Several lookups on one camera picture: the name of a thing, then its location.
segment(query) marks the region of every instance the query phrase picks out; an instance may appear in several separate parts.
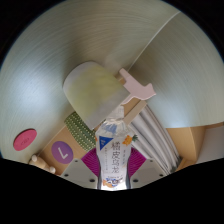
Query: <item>purple sticker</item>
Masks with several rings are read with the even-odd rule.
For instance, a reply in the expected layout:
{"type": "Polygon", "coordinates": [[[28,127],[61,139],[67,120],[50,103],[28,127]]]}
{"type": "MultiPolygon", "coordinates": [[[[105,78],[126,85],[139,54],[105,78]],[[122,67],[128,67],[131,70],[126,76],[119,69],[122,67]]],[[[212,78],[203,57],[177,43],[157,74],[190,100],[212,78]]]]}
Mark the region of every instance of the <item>purple sticker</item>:
{"type": "Polygon", "coordinates": [[[55,142],[51,152],[59,163],[68,164],[73,160],[73,151],[65,142],[55,142]]]}

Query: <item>pink circle label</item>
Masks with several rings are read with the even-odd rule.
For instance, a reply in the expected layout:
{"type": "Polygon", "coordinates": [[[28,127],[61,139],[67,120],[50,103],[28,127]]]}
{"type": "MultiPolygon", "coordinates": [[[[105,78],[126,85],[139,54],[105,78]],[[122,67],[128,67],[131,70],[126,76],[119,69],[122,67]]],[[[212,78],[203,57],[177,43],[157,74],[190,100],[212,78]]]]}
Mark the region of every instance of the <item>pink circle label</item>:
{"type": "Polygon", "coordinates": [[[59,163],[68,164],[73,160],[73,151],[65,142],[55,142],[51,147],[51,152],[59,163]]]}
{"type": "Polygon", "coordinates": [[[13,147],[16,151],[21,151],[27,148],[36,138],[37,132],[34,129],[29,129],[21,132],[14,140],[13,147]]]}

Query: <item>green mesh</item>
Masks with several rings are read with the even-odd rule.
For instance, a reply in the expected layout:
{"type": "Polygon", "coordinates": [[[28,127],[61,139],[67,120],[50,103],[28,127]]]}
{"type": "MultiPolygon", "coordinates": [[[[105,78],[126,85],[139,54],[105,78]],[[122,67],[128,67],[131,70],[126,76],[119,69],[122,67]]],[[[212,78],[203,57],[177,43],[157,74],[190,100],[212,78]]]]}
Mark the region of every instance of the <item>green mesh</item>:
{"type": "Polygon", "coordinates": [[[96,131],[91,131],[76,112],[66,118],[65,124],[74,139],[85,151],[88,152],[96,147],[96,131]]]}

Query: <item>curved beige surface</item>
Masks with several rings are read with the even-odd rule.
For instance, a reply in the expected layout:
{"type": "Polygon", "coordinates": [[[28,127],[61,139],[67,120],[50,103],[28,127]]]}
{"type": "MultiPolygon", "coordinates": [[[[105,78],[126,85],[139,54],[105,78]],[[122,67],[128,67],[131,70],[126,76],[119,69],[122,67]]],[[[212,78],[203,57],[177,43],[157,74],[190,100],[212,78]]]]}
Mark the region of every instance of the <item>curved beige surface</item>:
{"type": "Polygon", "coordinates": [[[152,83],[148,105],[165,128],[224,121],[224,66],[216,48],[183,13],[153,39],[129,70],[152,83]]]}
{"type": "Polygon", "coordinates": [[[64,126],[72,112],[62,86],[78,64],[93,60],[112,74],[128,69],[178,11],[158,0],[73,0],[36,19],[9,51],[0,73],[0,149],[27,163],[64,126]],[[17,152],[27,128],[37,138],[17,152]]]}

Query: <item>plastic bottle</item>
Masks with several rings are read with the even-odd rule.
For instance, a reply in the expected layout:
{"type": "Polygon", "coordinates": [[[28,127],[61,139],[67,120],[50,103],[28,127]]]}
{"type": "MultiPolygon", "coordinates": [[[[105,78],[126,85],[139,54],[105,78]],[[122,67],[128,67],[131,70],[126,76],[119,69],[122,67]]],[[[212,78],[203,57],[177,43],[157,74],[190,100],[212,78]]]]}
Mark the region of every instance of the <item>plastic bottle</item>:
{"type": "Polygon", "coordinates": [[[133,131],[124,123],[124,107],[117,107],[99,127],[96,150],[104,188],[117,190],[125,184],[133,131]]]}

